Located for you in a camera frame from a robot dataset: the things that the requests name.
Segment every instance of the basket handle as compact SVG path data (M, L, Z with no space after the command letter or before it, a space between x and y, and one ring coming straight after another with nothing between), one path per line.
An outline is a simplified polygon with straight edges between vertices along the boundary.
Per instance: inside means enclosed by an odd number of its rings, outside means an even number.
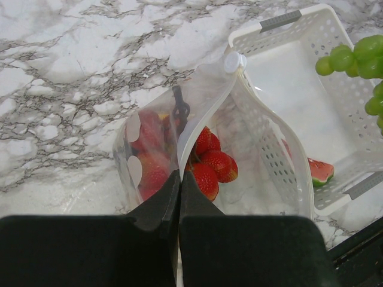
M261 21L260 24L262 26L262 30L260 33L298 21L301 16L302 13L299 10L296 10L294 12Z

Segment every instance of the plastic bag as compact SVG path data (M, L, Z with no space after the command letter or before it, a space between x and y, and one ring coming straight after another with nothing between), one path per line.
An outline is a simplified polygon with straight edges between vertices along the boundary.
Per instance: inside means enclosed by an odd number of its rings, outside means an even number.
M305 193L307 164L291 130L247 86L237 52L199 66L191 76L132 114L121 127L114 158L131 207L160 189L170 173L185 171L205 126L238 165L238 177L219 184L213 201L224 213L312 217ZM283 141L291 147L288 155Z

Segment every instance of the red strawberry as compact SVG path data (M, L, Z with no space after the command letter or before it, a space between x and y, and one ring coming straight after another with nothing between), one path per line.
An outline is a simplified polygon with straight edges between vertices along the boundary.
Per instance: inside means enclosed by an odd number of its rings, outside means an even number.
M202 163L214 169L217 179L221 182L232 169L230 157L222 151L207 151L199 157Z
M193 163L191 172L193 172L194 178L196 179L201 192L210 201L213 201L217 197L219 191L218 179L214 170L207 164Z
M230 157L231 161L232 161L232 168L229 172L229 174L223 178L222 183L226 183L226 182L232 182L234 181L237 177L238 177L238 166L237 166L237 163L235 162L234 158L232 158L231 156L228 155L228 157Z
M158 188L144 188L144 187L138 187L139 193L144 201L146 199L149 199L153 194L155 194L158 191Z
M141 126L137 141L131 142L132 148L138 151L149 151L163 147L162 122L157 113L143 110L138 113Z
M211 133L210 144L209 144L208 150L209 151L220 151L221 150L220 140L213 133Z
M159 190L170 174L170 161L160 152L138 154L142 165L140 186Z
M211 139L211 132L208 127L204 127L202 132L199 134L196 141L196 154L203 154L208 150Z

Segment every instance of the grape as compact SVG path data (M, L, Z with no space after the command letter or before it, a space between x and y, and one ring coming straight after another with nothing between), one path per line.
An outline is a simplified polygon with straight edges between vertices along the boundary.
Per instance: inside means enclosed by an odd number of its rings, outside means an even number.
M373 88L373 96L383 100L383 81Z
M378 127L383 130L383 118L381 116L378 117L378 120L376 121L376 124Z
M352 66L346 70L346 74L350 78L355 78L355 77L359 76L358 75L358 64L357 64L357 61L354 61L354 64L352 64Z
M334 69L330 66L330 57L322 57L317 61L317 64L315 65L315 70L318 73L318 75L321 76L328 76L331 75L334 72Z
M347 48L339 46L330 53L330 66L337 72L349 69L355 62L354 54L350 48Z
M364 106L364 110L369 115L383 115L383 100L377 97L372 97Z
M381 71L383 63L380 59L375 57L370 60L359 60L358 61L358 74L363 79L378 79L383 76Z
M383 57L383 35L375 35L379 41L378 57Z
M380 56L383 53L382 35L374 35L365 37L356 43L354 47L354 55L357 60L370 60Z

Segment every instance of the marble countertop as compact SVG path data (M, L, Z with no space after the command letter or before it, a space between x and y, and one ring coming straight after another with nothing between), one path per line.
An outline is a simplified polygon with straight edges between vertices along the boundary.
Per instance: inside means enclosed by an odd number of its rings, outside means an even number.
M129 210L112 157L124 118L231 31L325 2L351 40L383 33L380 0L0 0L0 216ZM383 215L381 186L326 218L331 248Z

